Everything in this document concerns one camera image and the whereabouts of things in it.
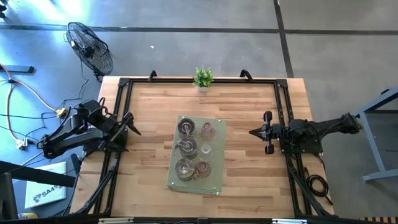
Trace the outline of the black floor bar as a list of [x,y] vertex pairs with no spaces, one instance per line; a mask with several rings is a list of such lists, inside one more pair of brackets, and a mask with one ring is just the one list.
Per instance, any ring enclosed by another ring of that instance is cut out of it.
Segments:
[[15,73],[34,73],[35,70],[35,68],[32,66],[4,65],[3,67],[0,66],[0,71],[4,71],[4,68],[8,72],[15,72]]

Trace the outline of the black slanted beam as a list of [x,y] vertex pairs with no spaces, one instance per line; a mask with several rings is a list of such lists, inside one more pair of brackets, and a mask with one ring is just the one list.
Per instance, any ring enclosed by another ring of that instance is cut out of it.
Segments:
[[73,187],[76,180],[75,177],[69,175],[0,161],[0,174],[4,173],[9,173],[12,179],[59,185],[62,187]]

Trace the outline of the pink ribbed glass candle holder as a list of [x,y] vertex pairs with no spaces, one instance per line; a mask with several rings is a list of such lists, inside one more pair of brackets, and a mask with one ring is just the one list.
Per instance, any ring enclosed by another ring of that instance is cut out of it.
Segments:
[[210,140],[215,135],[215,129],[210,122],[205,122],[200,130],[200,136],[204,140]]
[[211,173],[211,167],[206,161],[200,161],[195,165],[195,177],[206,178]]

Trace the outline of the black aluminium table frame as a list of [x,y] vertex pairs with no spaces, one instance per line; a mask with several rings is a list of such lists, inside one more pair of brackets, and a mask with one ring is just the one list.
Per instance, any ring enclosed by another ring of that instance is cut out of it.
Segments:
[[[294,209],[284,156],[267,155],[250,135],[265,111],[277,112],[273,84],[221,78],[201,92],[179,78],[104,78],[99,96],[113,109],[131,96],[138,133],[121,155],[111,215],[114,217],[292,218]],[[172,191],[167,187],[177,118],[190,115],[226,121],[223,188],[219,195]]]

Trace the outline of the silver scented candle tin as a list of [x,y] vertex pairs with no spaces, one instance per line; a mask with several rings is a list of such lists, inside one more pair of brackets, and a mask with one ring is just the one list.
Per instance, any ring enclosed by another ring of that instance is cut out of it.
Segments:
[[190,118],[182,118],[177,124],[180,136],[193,136],[195,134],[195,123]]
[[185,158],[176,162],[174,171],[178,179],[184,182],[192,180],[195,172],[193,162]]
[[186,159],[194,159],[197,156],[197,142],[194,138],[182,138],[176,143],[175,147],[181,156]]

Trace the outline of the right arm's gripper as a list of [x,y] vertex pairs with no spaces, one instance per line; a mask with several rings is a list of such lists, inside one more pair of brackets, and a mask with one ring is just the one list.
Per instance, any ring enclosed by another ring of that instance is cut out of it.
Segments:
[[271,121],[272,112],[266,111],[264,113],[265,127],[260,127],[249,131],[251,135],[258,137],[262,140],[266,140],[267,145],[265,146],[265,153],[267,155],[274,153],[274,145],[272,143],[272,140],[279,139],[282,134],[282,126],[279,124],[271,124]]

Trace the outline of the black floor fan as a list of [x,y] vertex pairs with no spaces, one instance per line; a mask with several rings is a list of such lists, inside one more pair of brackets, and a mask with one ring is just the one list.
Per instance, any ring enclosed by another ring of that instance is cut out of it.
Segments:
[[65,35],[73,51],[93,71],[99,82],[113,71],[114,63],[108,44],[88,26],[81,22],[69,22]]

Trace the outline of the silver metal bracket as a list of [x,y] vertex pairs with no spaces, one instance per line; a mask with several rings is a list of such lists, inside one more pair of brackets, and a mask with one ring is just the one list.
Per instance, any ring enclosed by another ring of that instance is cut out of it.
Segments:
[[118,223],[133,223],[134,219],[130,217],[113,217],[100,218],[98,224],[118,224]]
[[308,222],[301,219],[273,218],[272,224],[308,224]]

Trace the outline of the brown striped object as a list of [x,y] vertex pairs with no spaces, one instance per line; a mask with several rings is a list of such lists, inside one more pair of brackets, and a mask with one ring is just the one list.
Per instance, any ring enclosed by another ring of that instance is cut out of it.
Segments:
[[387,224],[398,224],[398,217],[361,217],[361,220]]

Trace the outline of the green plant in white pot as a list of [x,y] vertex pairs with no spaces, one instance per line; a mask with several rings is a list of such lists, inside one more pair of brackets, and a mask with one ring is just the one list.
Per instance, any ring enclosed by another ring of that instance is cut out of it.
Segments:
[[207,92],[214,81],[213,72],[211,68],[197,67],[195,69],[195,76],[193,77],[193,85],[198,91]]

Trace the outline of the grey metal desk frame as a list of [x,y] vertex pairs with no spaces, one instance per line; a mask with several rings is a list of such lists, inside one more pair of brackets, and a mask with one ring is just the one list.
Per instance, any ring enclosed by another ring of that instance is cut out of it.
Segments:
[[398,87],[384,90],[375,100],[354,110],[354,116],[362,123],[378,168],[377,172],[363,175],[365,182],[398,177],[398,168],[386,169],[377,145],[379,142],[389,146],[390,151],[398,152],[398,109],[379,109],[395,99],[398,99]]

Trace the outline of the green perforated metal shelf riser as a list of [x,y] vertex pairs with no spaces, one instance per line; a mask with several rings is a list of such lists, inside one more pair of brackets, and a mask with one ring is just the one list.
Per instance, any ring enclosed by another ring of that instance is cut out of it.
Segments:
[[[193,136],[180,136],[177,131],[177,124],[182,118],[190,118],[195,123],[195,134]],[[205,122],[210,122],[214,129],[215,135],[210,140],[204,140],[200,136],[201,127]],[[177,124],[175,127],[174,140],[172,143],[172,153],[170,156],[170,165],[167,176],[167,187],[170,190],[179,192],[190,192],[196,194],[209,194],[219,195],[223,187],[223,169],[224,169],[224,149],[226,142],[226,121],[223,119],[212,119],[212,118],[201,118],[188,115],[180,115],[177,118]],[[194,138],[197,142],[197,156],[194,159],[189,159],[193,162],[194,169],[195,165],[200,162],[198,156],[198,150],[203,143],[208,143],[213,149],[213,157],[209,163],[211,167],[211,173],[206,178],[195,177],[189,181],[181,181],[178,179],[174,167],[177,161],[183,159],[178,149],[175,147],[176,143],[185,137]]]

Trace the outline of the black chair back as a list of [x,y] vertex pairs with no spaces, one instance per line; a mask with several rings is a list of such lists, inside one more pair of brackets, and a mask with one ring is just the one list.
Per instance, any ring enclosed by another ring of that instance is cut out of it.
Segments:
[[16,198],[10,173],[0,175],[0,221],[18,219]]

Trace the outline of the clear glass candle holder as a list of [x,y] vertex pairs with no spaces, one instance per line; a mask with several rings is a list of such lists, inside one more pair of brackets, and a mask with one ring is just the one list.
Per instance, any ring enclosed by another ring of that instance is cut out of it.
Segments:
[[208,143],[203,143],[198,150],[198,156],[201,161],[210,161],[213,157],[212,147]]

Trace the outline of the white printed box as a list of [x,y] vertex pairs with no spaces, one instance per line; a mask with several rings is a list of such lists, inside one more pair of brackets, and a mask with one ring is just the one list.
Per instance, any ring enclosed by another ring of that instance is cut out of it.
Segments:
[[[67,163],[59,162],[56,164],[38,167],[38,169],[64,174],[67,171]],[[38,207],[66,199],[66,197],[66,187],[27,181],[24,208]]]

